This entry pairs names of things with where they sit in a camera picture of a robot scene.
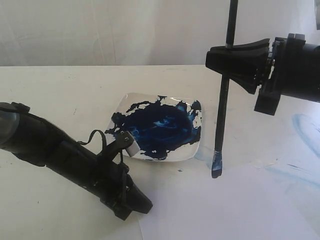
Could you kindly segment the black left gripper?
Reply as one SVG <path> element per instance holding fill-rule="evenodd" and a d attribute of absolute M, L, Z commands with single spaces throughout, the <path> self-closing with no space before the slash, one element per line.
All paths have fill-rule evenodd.
<path fill-rule="evenodd" d="M 107 153 L 104 144 L 95 154 L 83 147 L 85 143 L 62 141 L 57 148 L 57 173 L 85 189 L 125 221 L 132 211 L 148 214 L 152 201 L 135 185 L 123 151 Z"/>

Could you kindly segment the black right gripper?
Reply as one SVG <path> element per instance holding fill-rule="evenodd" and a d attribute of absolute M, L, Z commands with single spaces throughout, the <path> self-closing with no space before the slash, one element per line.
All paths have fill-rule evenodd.
<path fill-rule="evenodd" d="M 263 80 L 254 111 L 275 115 L 281 96 L 320 102 L 320 46 L 307 43 L 304 34 L 276 37 L 268 58 L 270 39 L 214 46 L 206 54 L 205 66 L 255 94 L 269 64 L 269 77 Z"/>

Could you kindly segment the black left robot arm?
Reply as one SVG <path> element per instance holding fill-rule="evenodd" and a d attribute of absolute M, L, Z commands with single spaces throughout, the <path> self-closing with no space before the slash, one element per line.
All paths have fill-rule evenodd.
<path fill-rule="evenodd" d="M 132 212 L 148 214 L 152 201 L 136 186 L 123 162 L 116 156 L 135 155 L 140 149 L 128 131 L 111 143 L 99 129 L 101 152 L 95 154 L 48 120 L 30 113 L 30 107 L 17 102 L 0 104 L 0 148 L 37 167 L 46 167 L 98 197 L 114 215 L 126 220 Z"/>

